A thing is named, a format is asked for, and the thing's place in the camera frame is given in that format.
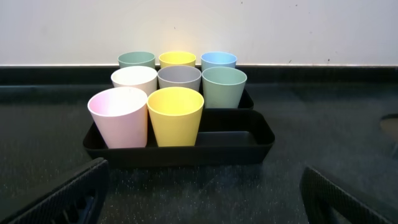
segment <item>cup rim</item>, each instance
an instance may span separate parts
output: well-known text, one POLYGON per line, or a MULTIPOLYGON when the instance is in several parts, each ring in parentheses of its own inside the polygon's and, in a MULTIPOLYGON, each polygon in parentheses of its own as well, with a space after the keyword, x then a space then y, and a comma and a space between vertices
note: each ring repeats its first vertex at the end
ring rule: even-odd
POLYGON ((198 79, 200 79, 200 78, 201 78, 201 71, 200 71, 199 69, 195 68, 195 67, 188 66, 188 65, 168 66, 168 67, 161 68, 161 69, 157 72, 157 78, 158 78, 158 79, 161 79, 161 80, 163 80, 163 81, 165 81, 165 82, 169 82, 169 83, 186 84, 186 83, 195 82, 195 81, 197 81, 198 79), (187 68, 189 68, 189 69, 191 69, 191 68, 192 68, 192 69, 195 69, 197 72, 199 72, 199 77, 196 78, 196 79, 194 79, 194 80, 187 81, 187 82, 173 82, 173 81, 166 80, 166 79, 160 77, 160 75, 159 75, 160 71, 162 71, 163 69, 173 69, 174 67, 187 67, 187 68))
POLYGON ((147 62, 150 62, 150 61, 152 61, 152 60, 155 59, 155 58, 156 58, 155 55, 152 54, 152 53, 150 53, 150 52, 145 52, 145 51, 127 52, 127 53, 124 53, 124 54, 121 54, 121 55, 118 56, 118 62, 126 63, 126 64, 129 64, 129 65, 137 65, 137 64, 139 64, 139 63, 147 63, 147 62), (137 62, 137 63, 123 62, 122 60, 120 60, 120 57, 122 57, 123 55, 126 55, 126 54, 134 54, 134 53, 147 53, 147 54, 151 54, 151 55, 153 56, 153 58, 150 59, 150 60, 147 60, 147 61, 137 62))
POLYGON ((208 82, 211 82, 211 83, 214 83, 214 84, 217 84, 217 85, 224 85, 224 86, 233 86, 233 85, 240 85, 240 84, 242 84, 242 83, 245 83, 247 80, 248 80, 248 76, 244 73, 244 72, 242 72, 242 71, 240 71, 239 69, 236 69, 236 68, 230 68, 230 67, 222 67, 222 66, 219 66, 219 67, 211 67, 211 68, 207 68, 207 69, 205 69, 202 73, 201 73, 201 76, 202 76, 202 78, 203 79, 205 79, 206 81, 208 81, 208 82), (236 71, 239 71, 239 73, 242 73, 243 75, 244 75, 244 77, 245 77, 245 79, 242 81, 242 82, 239 82, 239 83, 234 83, 234 84, 224 84, 224 83, 217 83, 217 82, 213 82, 213 81, 211 81, 211 80, 209 80, 209 79, 207 79, 203 74, 205 74, 205 72, 207 71, 207 70, 209 70, 209 69, 217 69, 217 68, 223 68, 223 69, 230 69, 230 70, 236 70, 236 71))
POLYGON ((172 86, 172 87, 161 88, 161 89, 156 90, 155 92, 151 93, 151 94, 148 96, 148 99, 147 99, 147 107, 148 107, 148 110, 151 110, 151 111, 153 111, 153 112, 155 112, 155 113, 157 113, 157 114, 160 114, 160 115, 164 115, 164 116, 174 116, 174 117, 186 116, 186 115, 188 115, 188 114, 196 113, 197 111, 199 111, 200 109, 203 108, 203 105, 204 105, 204 104, 205 104, 205 99, 204 99, 204 97, 203 97, 199 92, 197 92, 197 91, 195 91, 195 90, 192 90, 192 89, 190 89, 190 88, 185 88, 185 87, 180 87, 180 86, 172 86), (170 88, 183 88, 183 89, 187 89, 187 90, 189 90, 189 91, 194 91, 194 92, 195 92, 194 94, 198 94, 198 95, 201 96, 201 105, 200 105, 200 107, 199 107, 197 110, 195 110, 195 111, 191 111, 191 112, 185 113, 185 114, 167 114, 167 113, 162 113, 162 112, 160 112, 160 111, 157 111, 157 110, 153 109, 153 108, 149 105, 149 98, 151 98, 155 93, 159 93, 160 91, 167 91, 167 90, 170 89, 170 88))
POLYGON ((165 55, 165 54, 176 54, 176 53, 184 53, 184 54, 193 55, 193 60, 184 62, 183 64, 191 63, 191 62, 196 62, 196 60, 197 60, 197 56, 196 56, 195 54, 191 53, 191 52, 185 52, 185 51, 170 51, 170 52, 164 52, 164 53, 162 53, 161 55, 159 55, 159 61, 165 62, 165 63, 169 63, 169 64, 171 64, 171 65, 181 65, 181 63, 172 63, 172 62, 168 62, 168 61, 166 61, 166 60, 160 59, 161 56, 163 56, 163 55, 165 55))
POLYGON ((141 85, 141 84, 148 83, 148 82, 154 80, 156 77, 157 77, 157 72, 156 72, 156 69, 154 69, 154 68, 147 67, 147 66, 131 66, 131 67, 119 68, 119 69, 117 69, 116 71, 114 71, 114 72, 112 73, 112 75, 111 75, 111 81, 112 81, 112 82, 115 82, 115 83, 117 83, 117 84, 119 84, 119 85, 124 85, 124 86, 127 86, 127 85, 141 85), (151 78, 150 80, 146 80, 146 81, 143 81, 143 82, 137 82, 137 83, 130 83, 130 84, 125 84, 125 83, 117 82, 117 81, 114 79, 114 77, 117 75, 117 73, 120 72, 121 70, 125 71, 125 70, 135 70, 135 69, 142 69, 142 68, 144 68, 144 69, 150 69, 150 70, 154 71, 154 74, 156 74, 156 75, 154 75, 154 77, 151 78))
POLYGON ((88 103, 87 103, 87 108, 88 108, 88 110, 90 111, 90 113, 95 114, 95 115, 97 115, 97 116, 104 117, 104 118, 115 118, 115 117, 120 117, 120 116, 124 116, 124 115, 127 115, 127 114, 131 114, 131 113, 134 113, 134 112, 140 110, 143 106, 146 105, 147 101, 148 101, 148 96, 147 96, 147 94, 146 94, 143 90, 138 89, 138 88, 135 88, 135 87, 124 86, 124 87, 110 88, 110 89, 103 90, 103 91, 101 91, 101 92, 95 94, 95 95, 92 96, 92 97, 90 98, 90 100, 88 101, 88 103), (96 97, 98 97, 98 96, 100 96, 100 95, 103 95, 103 94, 105 94, 105 93, 108 92, 108 91, 117 91, 117 90, 115 90, 115 89, 120 89, 120 88, 130 88, 130 89, 134 89, 134 91, 138 91, 140 94, 142 94, 142 96, 145 96, 145 97, 146 97, 146 100, 145 100, 145 101, 143 100, 144 103, 143 103, 142 105, 140 105, 140 107, 137 107, 137 109, 128 111, 127 113, 121 113, 121 114, 116 114, 116 115, 104 115, 104 114, 101 114, 101 113, 97 113, 97 112, 95 112, 95 111, 93 111, 93 110, 91 109, 90 103, 91 103, 91 101, 93 101, 96 97))
POLYGON ((234 62, 236 62, 237 60, 238 60, 238 58, 237 58, 237 56, 236 55, 234 55, 234 54, 231 54, 231 53, 229 53, 229 52, 221 52, 221 51, 214 51, 214 52, 206 52, 206 53, 204 53, 204 54, 202 54, 201 56, 200 56, 200 59, 201 60, 203 60, 204 62, 207 62, 207 63, 212 63, 212 64, 215 64, 215 65, 224 65, 224 64, 226 64, 226 63, 216 63, 216 62, 210 62, 210 61, 208 61, 208 60, 205 60, 205 59, 203 59, 203 56, 205 55, 205 54, 213 54, 213 53, 221 53, 221 54, 228 54, 228 55, 232 55, 234 58, 235 58, 235 60, 233 60, 233 61, 231 61, 231 62, 228 62, 228 63, 234 63, 234 62))

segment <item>white wall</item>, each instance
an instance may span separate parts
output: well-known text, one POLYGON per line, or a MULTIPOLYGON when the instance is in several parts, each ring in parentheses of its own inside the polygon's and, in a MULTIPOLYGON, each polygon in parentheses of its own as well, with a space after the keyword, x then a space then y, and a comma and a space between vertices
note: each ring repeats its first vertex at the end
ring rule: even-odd
POLYGON ((0 65, 117 64, 135 50, 398 65, 398 0, 0 0, 0 65))

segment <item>plastic cup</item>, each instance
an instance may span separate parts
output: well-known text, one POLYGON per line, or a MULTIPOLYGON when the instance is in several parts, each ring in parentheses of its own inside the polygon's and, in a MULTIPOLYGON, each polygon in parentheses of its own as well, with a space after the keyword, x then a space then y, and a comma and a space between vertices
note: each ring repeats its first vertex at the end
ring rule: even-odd
POLYGON ((201 71, 185 65, 170 66, 160 69, 157 78, 160 88, 179 86, 199 91, 201 71))
POLYGON ((146 146, 146 103, 144 91, 120 87, 96 94, 87 107, 108 148, 117 149, 146 146))
POLYGON ((120 68, 147 66, 155 68, 155 55, 149 52, 129 52, 118 57, 120 68))
POLYGON ((202 73, 206 108, 238 108, 244 84, 242 71, 229 67, 208 68, 202 73))
POLYGON ((208 52, 201 57, 201 70, 212 67, 229 67, 235 68, 236 56, 226 52, 208 52))
POLYGON ((204 99, 195 90, 168 87, 148 97, 150 120, 158 146, 193 146, 204 99))
POLYGON ((174 65, 195 66, 197 57, 189 52, 166 52, 159 56, 160 67, 165 68, 174 65))
POLYGON ((156 70, 145 66, 120 68, 111 75, 111 80, 114 87, 135 87, 148 96, 157 88, 156 70))

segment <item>green cup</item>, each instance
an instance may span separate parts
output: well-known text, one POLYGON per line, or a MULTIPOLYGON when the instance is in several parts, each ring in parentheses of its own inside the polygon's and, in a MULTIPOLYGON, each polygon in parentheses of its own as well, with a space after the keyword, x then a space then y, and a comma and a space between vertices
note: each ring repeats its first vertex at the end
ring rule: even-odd
POLYGON ((205 108, 238 108, 247 76, 229 67, 212 67, 203 71, 205 108))
POLYGON ((130 66, 147 66, 155 68, 155 55, 149 52, 129 52, 118 58, 120 68, 130 66))

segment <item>black table surface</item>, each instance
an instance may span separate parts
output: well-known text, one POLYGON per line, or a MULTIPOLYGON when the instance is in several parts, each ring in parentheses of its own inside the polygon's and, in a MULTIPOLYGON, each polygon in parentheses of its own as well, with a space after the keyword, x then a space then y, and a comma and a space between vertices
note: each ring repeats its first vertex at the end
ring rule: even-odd
MULTIPOLYGON (((110 85, 0 87, 0 200, 90 160, 86 104, 110 85)), ((248 84, 275 134, 262 164, 111 170, 98 223, 307 223, 299 192, 315 165, 398 207, 396 84, 248 84)))

